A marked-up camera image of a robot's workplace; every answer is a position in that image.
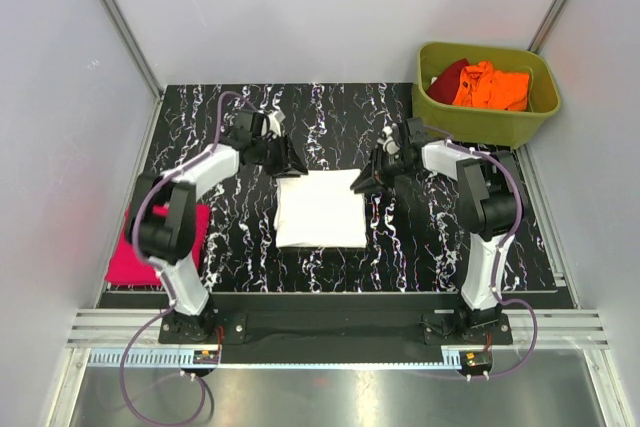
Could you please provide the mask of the white printed t-shirt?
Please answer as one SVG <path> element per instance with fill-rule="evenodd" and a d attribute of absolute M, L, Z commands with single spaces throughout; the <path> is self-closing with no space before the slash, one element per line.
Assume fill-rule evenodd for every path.
<path fill-rule="evenodd" d="M 277 180 L 278 248 L 351 248 L 367 244 L 365 200 L 350 186 L 357 169 L 311 171 Z"/>

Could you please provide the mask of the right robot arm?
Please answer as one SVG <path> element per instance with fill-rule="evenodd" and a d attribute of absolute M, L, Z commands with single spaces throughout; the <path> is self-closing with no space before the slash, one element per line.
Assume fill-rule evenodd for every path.
<path fill-rule="evenodd" d="M 464 147 L 453 135 L 417 117 L 383 128 L 369 159 L 352 182 L 356 194 L 394 187 L 395 179 L 426 171 L 457 183 L 459 225 L 470 234 L 470 256 L 454 311 L 425 320 L 427 332 L 466 343 L 484 341 L 499 327 L 506 258 L 528 209 L 513 157 Z"/>

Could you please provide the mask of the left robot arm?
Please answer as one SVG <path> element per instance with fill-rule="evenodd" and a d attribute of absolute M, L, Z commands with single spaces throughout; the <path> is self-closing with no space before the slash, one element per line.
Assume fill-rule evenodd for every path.
<path fill-rule="evenodd" d="M 242 110 L 192 159 L 159 175 L 138 176 L 125 238 L 167 293 L 162 343 L 203 343 L 220 332 L 194 260 L 198 200 L 246 165 L 260 166 L 275 178 L 308 173 L 283 130 L 284 119 L 279 110 Z"/>

